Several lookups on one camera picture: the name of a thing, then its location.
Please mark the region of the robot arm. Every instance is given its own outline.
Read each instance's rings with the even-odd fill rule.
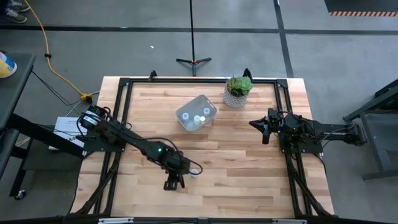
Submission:
[[[182,175],[189,173],[190,160],[183,157],[182,152],[178,151],[176,147],[172,148],[160,141],[148,141],[142,138],[113,119],[109,111],[99,106],[89,107],[87,112],[82,114],[79,122],[82,127],[96,133],[94,137],[80,137],[81,140],[102,141],[106,145],[112,146],[124,146],[125,143],[128,143],[140,150],[147,160],[157,164],[169,174],[168,181],[164,185],[165,190],[175,190],[178,182],[184,188]]]
[[[281,146],[292,152],[322,152],[322,140],[340,140],[347,144],[362,146],[366,143],[363,130],[358,124],[321,124],[302,116],[268,109],[268,116],[249,124],[262,132],[262,143],[269,143],[269,135],[278,133]]]

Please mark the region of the microphone stand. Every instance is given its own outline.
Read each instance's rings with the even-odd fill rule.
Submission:
[[[177,58],[176,61],[188,63],[192,66],[192,76],[197,75],[197,65],[201,62],[209,62],[211,58],[204,58],[200,60],[195,60],[195,42],[193,40],[193,17],[192,17],[192,0],[189,0],[190,14],[191,14],[191,38],[192,38],[192,60],[185,60]]]

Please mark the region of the butcher block tabletop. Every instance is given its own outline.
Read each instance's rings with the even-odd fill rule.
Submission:
[[[104,77],[98,106],[114,108],[119,78]],[[293,112],[312,119],[304,80],[290,78],[287,82]],[[280,153],[277,137],[271,134],[270,143],[263,145],[262,134],[249,125],[250,120],[267,115],[268,108],[276,109],[274,86],[254,84],[246,105],[232,109],[223,103],[224,85],[134,83],[127,117],[131,130],[144,138],[159,136],[172,140],[185,157],[201,164],[204,170],[197,178],[185,175],[184,189],[178,186],[176,191],[165,191],[164,170],[147,161],[136,148],[126,146],[114,193],[113,217],[294,217],[285,157]],[[283,91],[280,93],[284,103]],[[218,112],[212,122],[189,133],[179,123],[175,111],[202,94]],[[123,105],[122,100],[118,120]],[[83,161],[72,212],[98,186],[103,157],[103,152],[94,152]],[[322,163],[312,154],[303,154],[303,164],[308,188],[333,213]],[[300,208],[304,210],[302,193],[297,188]]]

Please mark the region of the yellow cable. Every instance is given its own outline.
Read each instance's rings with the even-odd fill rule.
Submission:
[[[47,40],[47,35],[45,34],[45,31],[44,31],[44,27],[43,27],[43,25],[42,25],[42,22],[40,21],[39,17],[37,17],[35,11],[33,10],[32,6],[27,2],[27,0],[25,0],[25,3],[30,7],[30,10],[32,11],[33,15],[35,16],[37,22],[38,22],[39,25],[40,25],[40,28],[41,28],[42,31],[43,31],[44,40],[45,40],[46,53],[47,53],[48,55],[50,55],[49,42],[48,42],[48,40]],[[56,75],[57,75],[58,77],[60,77],[63,81],[69,83],[69,85],[71,85],[71,86],[79,93],[80,99],[81,99],[81,100],[86,101],[88,97],[89,97],[89,98],[92,98],[92,96],[93,96],[92,94],[82,93],[72,82],[70,82],[70,81],[67,80],[65,77],[63,77],[62,75],[60,75],[59,73],[57,73],[57,72],[52,68],[52,66],[51,66],[50,57],[47,57],[47,63],[48,63],[48,65],[49,65],[49,68],[50,68],[50,70],[51,70],[52,73],[56,74]]]

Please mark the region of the person's foot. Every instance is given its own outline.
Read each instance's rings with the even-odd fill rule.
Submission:
[[[12,22],[24,23],[27,18],[12,9],[6,9],[6,18]]]
[[[30,7],[26,3],[17,2],[14,0],[10,1],[9,8],[16,12],[26,12],[30,9]]]

